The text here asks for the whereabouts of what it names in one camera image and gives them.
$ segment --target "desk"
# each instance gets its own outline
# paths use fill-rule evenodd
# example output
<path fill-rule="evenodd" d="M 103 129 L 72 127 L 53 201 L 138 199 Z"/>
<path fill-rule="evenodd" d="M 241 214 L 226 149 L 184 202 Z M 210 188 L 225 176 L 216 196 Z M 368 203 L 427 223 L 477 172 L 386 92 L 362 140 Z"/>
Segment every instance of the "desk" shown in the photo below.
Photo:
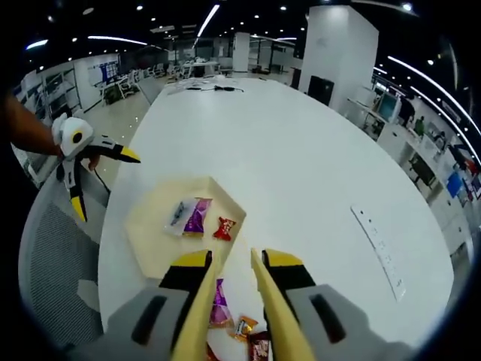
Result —
<path fill-rule="evenodd" d="M 468 247 L 472 247 L 469 225 L 461 203 L 457 197 L 452 198 L 447 190 L 446 180 L 451 172 L 435 162 L 432 153 L 422 149 L 419 138 L 403 126 L 386 124 L 377 143 L 400 167 L 406 165 L 414 153 L 424 160 L 437 179 L 426 202 L 431 206 L 443 231 L 449 254 L 456 252 L 463 243 L 468 243 Z"/>
<path fill-rule="evenodd" d="M 183 73 L 185 74 L 186 69 L 189 69 L 189 73 L 187 74 L 186 79 L 190 78 L 190 75 L 192 74 L 192 68 L 197 68 L 199 66 L 208 66 L 210 67 L 210 70 L 212 74 L 215 74 L 215 67 L 218 66 L 218 62 L 194 62 L 194 63 L 187 63 L 183 65 Z"/>
<path fill-rule="evenodd" d="M 385 340 L 418 345 L 443 316 L 453 280 L 423 197 L 384 150 L 322 103 L 272 80 L 236 79 L 235 86 L 245 93 L 164 90 L 139 126 L 130 148 L 142 163 L 119 167 L 101 237 L 104 327 L 152 284 L 126 239 L 132 207 L 159 181 L 210 175 L 247 212 L 223 271 L 234 317 L 246 314 L 265 327 L 248 250 L 269 247 L 300 257 L 315 282 L 360 307 Z M 369 210 L 392 250 L 407 288 L 400 302 L 352 205 Z M 224 330 L 208 337 L 219 358 L 246 358 L 246 345 Z"/>
<path fill-rule="evenodd" d="M 353 105 L 355 105 L 357 108 L 361 109 L 362 111 L 368 113 L 371 115 L 375 120 L 379 120 L 382 123 L 389 123 L 386 119 L 384 119 L 379 113 L 373 111 L 371 108 L 369 108 L 367 105 L 362 104 L 361 102 L 358 102 L 357 100 L 348 98 L 347 101 Z M 349 113 L 349 110 L 344 114 L 345 117 L 347 117 Z"/>

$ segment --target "ceiling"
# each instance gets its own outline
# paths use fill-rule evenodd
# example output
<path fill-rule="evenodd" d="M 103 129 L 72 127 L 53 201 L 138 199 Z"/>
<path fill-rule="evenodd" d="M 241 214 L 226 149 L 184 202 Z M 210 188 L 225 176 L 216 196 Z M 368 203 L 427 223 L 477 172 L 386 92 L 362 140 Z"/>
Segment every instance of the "ceiling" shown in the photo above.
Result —
<path fill-rule="evenodd" d="M 383 0 L 393 5 L 400 5 L 395 0 Z M 379 48 L 377 65 L 383 64 L 387 71 L 387 78 L 395 76 L 393 80 L 397 85 L 402 85 L 405 92 L 409 86 L 427 94 L 430 98 L 446 98 L 432 85 L 419 76 L 394 62 L 387 60 L 391 55 L 401 59 L 429 77 L 435 79 L 464 106 L 469 108 L 470 96 L 479 98 L 479 93 L 472 93 L 473 86 L 477 85 L 479 78 L 474 72 L 476 60 L 471 56 L 470 49 L 466 48 L 463 40 L 466 34 L 474 33 L 472 22 L 469 21 L 470 12 L 466 7 L 441 7 L 434 0 L 415 0 L 413 10 L 419 17 L 391 8 L 382 8 L 373 5 L 352 4 L 352 6 L 370 21 L 379 31 Z M 118 41 L 88 40 L 89 35 L 108 35 L 128 38 L 136 41 L 156 44 L 160 47 L 170 47 L 176 41 L 193 39 L 205 17 L 209 14 L 214 4 L 220 4 L 203 38 L 218 36 L 231 37 L 236 31 L 250 32 L 251 34 L 269 37 L 296 37 L 302 38 L 301 28 L 307 28 L 306 14 L 310 5 L 325 4 L 326 0 L 176 0 L 175 2 L 159 0 L 47 0 L 42 2 L 16 2 L 9 16 L 9 26 L 4 23 L 4 33 L 12 34 L 13 42 L 11 53 L 21 54 L 16 59 L 18 76 L 23 76 L 28 71 L 40 65 L 50 67 L 68 58 L 80 58 L 118 50 L 138 50 L 141 45 Z M 329 4 L 348 4 L 349 0 L 330 0 Z M 87 8 L 94 8 L 91 14 L 83 15 Z M 176 38 L 172 41 L 164 32 L 152 33 L 150 30 L 160 26 L 174 26 L 169 32 Z M 194 26 L 183 29 L 183 26 Z M 49 39 L 47 45 L 25 51 L 25 47 L 35 41 Z M 452 46 L 455 61 L 458 66 L 459 82 L 455 87 L 453 58 L 449 51 Z M 434 60 L 433 65 L 427 61 Z"/>

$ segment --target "human hand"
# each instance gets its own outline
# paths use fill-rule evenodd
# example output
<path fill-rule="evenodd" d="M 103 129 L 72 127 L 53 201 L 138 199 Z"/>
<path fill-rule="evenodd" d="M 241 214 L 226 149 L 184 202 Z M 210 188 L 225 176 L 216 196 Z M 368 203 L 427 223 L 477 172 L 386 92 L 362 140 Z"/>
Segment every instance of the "human hand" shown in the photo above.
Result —
<path fill-rule="evenodd" d="M 100 161 L 100 155 L 94 155 L 89 157 L 90 162 L 89 162 L 89 170 L 93 171 L 95 168 L 97 168 L 98 162 Z"/>

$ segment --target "white pillar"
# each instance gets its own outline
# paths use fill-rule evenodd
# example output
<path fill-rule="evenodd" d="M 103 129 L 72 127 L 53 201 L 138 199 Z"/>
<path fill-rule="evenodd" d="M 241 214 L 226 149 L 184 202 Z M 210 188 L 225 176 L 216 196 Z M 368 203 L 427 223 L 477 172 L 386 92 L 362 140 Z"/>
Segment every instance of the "white pillar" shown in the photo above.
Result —
<path fill-rule="evenodd" d="M 307 92 L 312 75 L 334 82 L 329 107 L 342 113 L 360 86 L 371 87 L 378 36 L 350 6 L 310 8 L 299 90 Z"/>
<path fill-rule="evenodd" d="M 247 73 L 249 66 L 250 34 L 236 32 L 234 38 L 234 52 L 232 54 L 232 68 L 234 72 Z"/>

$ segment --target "purple candy wrapper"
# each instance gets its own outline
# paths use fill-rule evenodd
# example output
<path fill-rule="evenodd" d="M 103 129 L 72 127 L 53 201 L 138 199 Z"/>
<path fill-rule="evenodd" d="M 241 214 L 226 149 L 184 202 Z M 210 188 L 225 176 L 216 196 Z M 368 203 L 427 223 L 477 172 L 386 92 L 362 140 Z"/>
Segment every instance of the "purple candy wrapper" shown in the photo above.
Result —
<path fill-rule="evenodd" d="M 197 205 L 183 229 L 183 235 L 199 238 L 204 236 L 204 218 L 211 202 L 212 199 L 198 198 Z"/>
<path fill-rule="evenodd" d="M 223 279 L 217 280 L 216 296 L 213 299 L 212 311 L 210 312 L 209 327 L 211 329 L 233 326 L 234 321 L 227 308 L 227 301 L 222 290 Z"/>

